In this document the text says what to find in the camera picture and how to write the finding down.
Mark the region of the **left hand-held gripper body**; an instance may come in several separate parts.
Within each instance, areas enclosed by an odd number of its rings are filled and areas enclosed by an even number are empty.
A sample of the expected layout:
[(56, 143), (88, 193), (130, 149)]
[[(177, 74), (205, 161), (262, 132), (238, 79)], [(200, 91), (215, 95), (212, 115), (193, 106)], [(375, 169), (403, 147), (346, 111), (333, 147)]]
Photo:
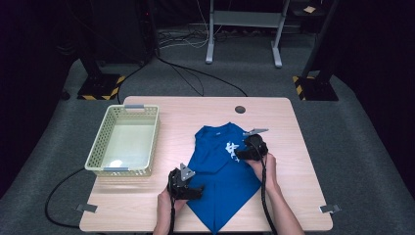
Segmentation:
[(172, 170), (168, 175), (167, 191), (175, 200), (187, 200), (191, 194), (196, 192), (189, 187), (195, 172), (183, 163)]

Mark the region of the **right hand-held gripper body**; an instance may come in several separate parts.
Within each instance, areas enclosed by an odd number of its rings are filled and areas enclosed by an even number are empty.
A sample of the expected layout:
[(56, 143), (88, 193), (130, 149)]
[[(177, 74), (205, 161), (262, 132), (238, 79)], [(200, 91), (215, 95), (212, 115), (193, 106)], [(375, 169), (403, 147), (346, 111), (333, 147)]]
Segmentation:
[(246, 156), (250, 156), (254, 161), (260, 161), (268, 153), (267, 145), (260, 136), (261, 132), (264, 132), (264, 129), (253, 129), (244, 134), (245, 150), (248, 151)]

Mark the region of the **blue t-shirt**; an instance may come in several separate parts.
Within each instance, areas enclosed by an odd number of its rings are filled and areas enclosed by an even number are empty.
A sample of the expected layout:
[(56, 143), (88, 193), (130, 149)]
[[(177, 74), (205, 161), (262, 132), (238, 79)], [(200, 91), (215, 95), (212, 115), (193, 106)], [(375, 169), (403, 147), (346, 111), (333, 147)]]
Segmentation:
[(196, 172), (190, 186), (203, 186), (202, 197), (187, 205), (216, 235), (260, 188), (252, 167), (234, 153), (243, 149), (244, 130), (234, 124), (204, 126), (195, 134), (188, 167)]

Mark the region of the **person's left hand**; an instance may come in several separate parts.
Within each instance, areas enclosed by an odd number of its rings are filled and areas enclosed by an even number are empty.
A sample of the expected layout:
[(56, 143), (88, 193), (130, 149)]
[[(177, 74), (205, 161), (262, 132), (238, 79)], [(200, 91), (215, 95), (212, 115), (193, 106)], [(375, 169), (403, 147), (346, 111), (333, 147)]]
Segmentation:
[(167, 230), (171, 221), (171, 201), (166, 188), (158, 194), (157, 223), (155, 230), (161, 232)]

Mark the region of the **person's right hand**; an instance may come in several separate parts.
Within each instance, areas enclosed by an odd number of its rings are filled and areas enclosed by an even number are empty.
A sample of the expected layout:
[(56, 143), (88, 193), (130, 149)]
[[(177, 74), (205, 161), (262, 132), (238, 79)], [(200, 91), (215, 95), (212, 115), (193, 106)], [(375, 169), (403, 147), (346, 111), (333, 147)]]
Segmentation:
[(265, 170), (265, 191), (268, 194), (279, 188), (276, 178), (276, 158), (272, 154), (268, 153), (262, 161), (249, 160), (248, 164), (259, 180), (262, 180), (262, 171)]

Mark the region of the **cream plastic basket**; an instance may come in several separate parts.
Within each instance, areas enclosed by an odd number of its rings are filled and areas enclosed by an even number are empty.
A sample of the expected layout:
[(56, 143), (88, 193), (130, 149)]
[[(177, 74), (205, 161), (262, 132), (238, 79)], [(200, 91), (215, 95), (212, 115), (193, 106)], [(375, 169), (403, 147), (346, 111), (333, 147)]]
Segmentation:
[(84, 168), (97, 176), (150, 176), (160, 127), (159, 110), (157, 105), (109, 106)]

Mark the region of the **black stand with striped base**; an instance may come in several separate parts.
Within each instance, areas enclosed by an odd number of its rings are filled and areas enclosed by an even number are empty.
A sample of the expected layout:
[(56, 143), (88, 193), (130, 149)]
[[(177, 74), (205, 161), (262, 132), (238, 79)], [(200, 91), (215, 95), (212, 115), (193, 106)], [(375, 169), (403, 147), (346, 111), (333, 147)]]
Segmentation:
[(85, 38), (82, 27), (88, 27), (77, 15), (73, 16), (75, 25), (78, 27), (77, 52), (83, 64), (87, 78), (78, 90), (77, 98), (82, 100), (112, 100), (116, 97), (119, 87), (125, 77), (117, 73), (102, 73)]
[(309, 77), (312, 66), (316, 61), (317, 55), (321, 49), (325, 35), (329, 29), (333, 16), (336, 13), (340, 0), (333, 0), (332, 6), (324, 20), (321, 31), (317, 36), (315, 44), (311, 50), (310, 56), (301, 72), (300, 76), (294, 76), (297, 93), (302, 101), (338, 101), (339, 98), (333, 89), (328, 73), (322, 70), (315, 76)]

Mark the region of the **black cabinet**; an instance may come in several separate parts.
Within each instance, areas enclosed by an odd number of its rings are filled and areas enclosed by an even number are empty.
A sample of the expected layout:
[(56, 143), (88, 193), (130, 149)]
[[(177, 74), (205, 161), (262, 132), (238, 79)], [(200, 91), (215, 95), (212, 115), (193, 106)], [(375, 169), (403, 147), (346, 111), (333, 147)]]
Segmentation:
[(154, 0), (91, 0), (94, 56), (105, 64), (147, 64), (158, 47)]

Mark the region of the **white metal desk frame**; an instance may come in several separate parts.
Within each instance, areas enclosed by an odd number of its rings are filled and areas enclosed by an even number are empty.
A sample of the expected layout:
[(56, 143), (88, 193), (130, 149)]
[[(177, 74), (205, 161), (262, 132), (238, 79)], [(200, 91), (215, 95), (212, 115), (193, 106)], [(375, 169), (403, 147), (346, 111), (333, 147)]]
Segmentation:
[(214, 8), (214, 0), (209, 0), (209, 20), (208, 20), (208, 44), (206, 63), (210, 65), (213, 62), (214, 53), (214, 27), (216, 25), (230, 26), (248, 26), (274, 28), (276, 30), (275, 39), (271, 42), (274, 66), (280, 69), (282, 59), (279, 50), (283, 27), (287, 17), (291, 0), (282, 0), (282, 10), (279, 13), (261, 13), (261, 12), (236, 12), (221, 11)]

